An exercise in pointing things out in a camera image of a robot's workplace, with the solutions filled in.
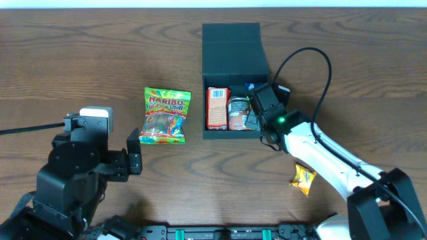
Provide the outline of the brown Pringles can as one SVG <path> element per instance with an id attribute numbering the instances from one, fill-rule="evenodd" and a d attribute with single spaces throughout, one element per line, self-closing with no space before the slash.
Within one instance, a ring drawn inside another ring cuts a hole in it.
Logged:
<path id="1" fill-rule="evenodd" d="M 230 131 L 246 131 L 246 120 L 250 113 L 247 97 L 231 97 L 228 100 L 228 129 Z"/>

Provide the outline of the blue cookie packet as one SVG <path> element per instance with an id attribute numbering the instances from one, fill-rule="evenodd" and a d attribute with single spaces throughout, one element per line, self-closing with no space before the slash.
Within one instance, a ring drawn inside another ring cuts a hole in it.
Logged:
<path id="1" fill-rule="evenodd" d="M 247 91 L 251 91 L 251 90 L 256 89 L 262 85 L 263 85 L 263 83 L 246 83 L 245 84 Z"/>

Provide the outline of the Haribo gummy worms bag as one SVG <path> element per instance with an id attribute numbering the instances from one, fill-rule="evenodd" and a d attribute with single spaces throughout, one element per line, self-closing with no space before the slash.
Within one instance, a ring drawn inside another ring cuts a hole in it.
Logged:
<path id="1" fill-rule="evenodd" d="M 145 121 L 139 134 L 141 144 L 184 144 L 183 124 L 187 119 L 191 93 L 146 87 Z"/>

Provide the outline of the yellow snack packet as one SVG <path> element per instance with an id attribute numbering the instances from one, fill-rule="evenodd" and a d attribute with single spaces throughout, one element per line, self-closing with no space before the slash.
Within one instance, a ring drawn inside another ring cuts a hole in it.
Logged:
<path id="1" fill-rule="evenodd" d="M 300 164 L 295 164 L 295 176 L 289 186 L 299 189 L 306 197 L 310 196 L 310 188 L 313 180 L 317 176 L 316 171 L 310 171 Z"/>

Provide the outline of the black gift box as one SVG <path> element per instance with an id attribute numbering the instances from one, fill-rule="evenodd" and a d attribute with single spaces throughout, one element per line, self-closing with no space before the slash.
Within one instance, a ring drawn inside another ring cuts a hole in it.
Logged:
<path id="1" fill-rule="evenodd" d="M 259 23 L 202 25 L 204 101 L 210 87 L 227 88 L 232 96 L 244 97 L 247 83 L 266 83 L 269 78 Z"/>

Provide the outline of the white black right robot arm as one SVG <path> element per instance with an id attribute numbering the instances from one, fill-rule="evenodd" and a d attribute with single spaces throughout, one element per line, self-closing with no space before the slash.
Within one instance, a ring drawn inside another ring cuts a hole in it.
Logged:
<path id="1" fill-rule="evenodd" d="M 314 226 L 318 239 L 425 239 L 426 219 L 411 179 L 395 168 L 385 172 L 337 144 L 298 110 L 251 111 L 246 127 L 261 142 L 309 165 L 346 201 L 347 216 Z"/>

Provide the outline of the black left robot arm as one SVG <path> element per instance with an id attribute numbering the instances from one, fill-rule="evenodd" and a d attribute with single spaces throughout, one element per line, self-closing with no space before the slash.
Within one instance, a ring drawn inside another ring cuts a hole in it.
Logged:
<path id="1" fill-rule="evenodd" d="M 107 139 L 100 134 L 73 141 L 70 133 L 57 135 L 37 174 L 36 190 L 22 196 L 1 224 L 1 238 L 78 239 L 89 232 L 108 182 L 126 182 L 143 169 L 138 129 L 121 151 L 109 150 Z"/>

